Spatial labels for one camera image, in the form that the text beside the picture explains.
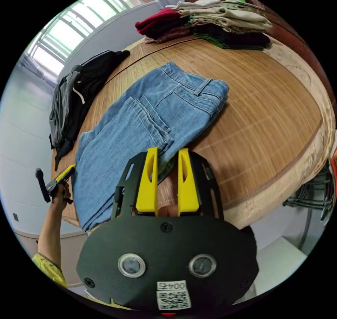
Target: qr code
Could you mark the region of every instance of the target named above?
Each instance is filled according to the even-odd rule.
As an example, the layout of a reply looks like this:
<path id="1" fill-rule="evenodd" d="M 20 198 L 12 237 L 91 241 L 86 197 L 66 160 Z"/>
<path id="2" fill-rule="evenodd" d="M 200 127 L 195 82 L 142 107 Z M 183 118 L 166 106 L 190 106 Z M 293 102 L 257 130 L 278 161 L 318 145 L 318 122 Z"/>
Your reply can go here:
<path id="1" fill-rule="evenodd" d="M 157 291 L 157 301 L 160 310 L 182 310 L 191 307 L 187 290 L 169 292 Z"/>

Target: metal chair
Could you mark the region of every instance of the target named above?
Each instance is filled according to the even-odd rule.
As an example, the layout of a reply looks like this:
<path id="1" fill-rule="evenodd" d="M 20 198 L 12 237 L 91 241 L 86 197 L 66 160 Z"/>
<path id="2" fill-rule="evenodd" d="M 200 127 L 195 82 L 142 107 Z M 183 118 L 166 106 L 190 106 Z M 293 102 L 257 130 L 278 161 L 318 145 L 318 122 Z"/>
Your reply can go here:
<path id="1" fill-rule="evenodd" d="M 335 182 L 329 170 L 329 162 L 327 162 L 312 180 L 303 184 L 294 196 L 283 202 L 283 205 L 322 210 L 321 221 L 324 221 L 332 213 L 335 194 Z"/>

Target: gray jacket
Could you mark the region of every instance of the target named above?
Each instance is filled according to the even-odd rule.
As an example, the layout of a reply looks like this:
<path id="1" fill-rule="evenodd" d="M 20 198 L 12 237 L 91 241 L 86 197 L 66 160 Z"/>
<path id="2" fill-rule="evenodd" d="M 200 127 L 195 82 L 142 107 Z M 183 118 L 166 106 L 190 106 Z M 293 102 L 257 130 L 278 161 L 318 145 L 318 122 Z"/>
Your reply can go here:
<path id="1" fill-rule="evenodd" d="M 54 96 L 49 114 L 49 125 L 51 130 L 51 144 L 57 147 L 63 140 L 64 126 L 67 126 L 70 98 L 72 95 L 79 95 L 83 102 L 83 97 L 74 88 L 75 83 L 80 78 L 82 66 L 76 65 L 71 72 L 63 77 L 54 90 Z"/>

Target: belt loop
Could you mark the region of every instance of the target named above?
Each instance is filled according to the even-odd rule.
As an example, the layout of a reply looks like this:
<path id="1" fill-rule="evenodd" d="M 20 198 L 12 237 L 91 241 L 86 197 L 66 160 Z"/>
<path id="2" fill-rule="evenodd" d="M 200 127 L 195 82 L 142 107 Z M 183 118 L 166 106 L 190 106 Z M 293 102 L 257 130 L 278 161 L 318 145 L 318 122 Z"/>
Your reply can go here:
<path id="1" fill-rule="evenodd" d="M 200 92 L 204 89 L 206 85 L 208 85 L 209 82 L 211 82 L 212 79 L 208 78 L 203 81 L 203 83 L 193 92 L 194 95 L 199 95 Z"/>

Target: label sticker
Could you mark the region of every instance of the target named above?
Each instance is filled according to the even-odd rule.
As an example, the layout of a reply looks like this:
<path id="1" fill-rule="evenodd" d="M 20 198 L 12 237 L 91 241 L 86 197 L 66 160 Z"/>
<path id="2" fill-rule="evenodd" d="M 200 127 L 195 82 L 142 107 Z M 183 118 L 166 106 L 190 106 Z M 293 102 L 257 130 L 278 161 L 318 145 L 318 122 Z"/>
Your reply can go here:
<path id="1" fill-rule="evenodd" d="M 160 310 L 183 310 L 191 307 L 185 280 L 157 282 L 157 303 Z"/>

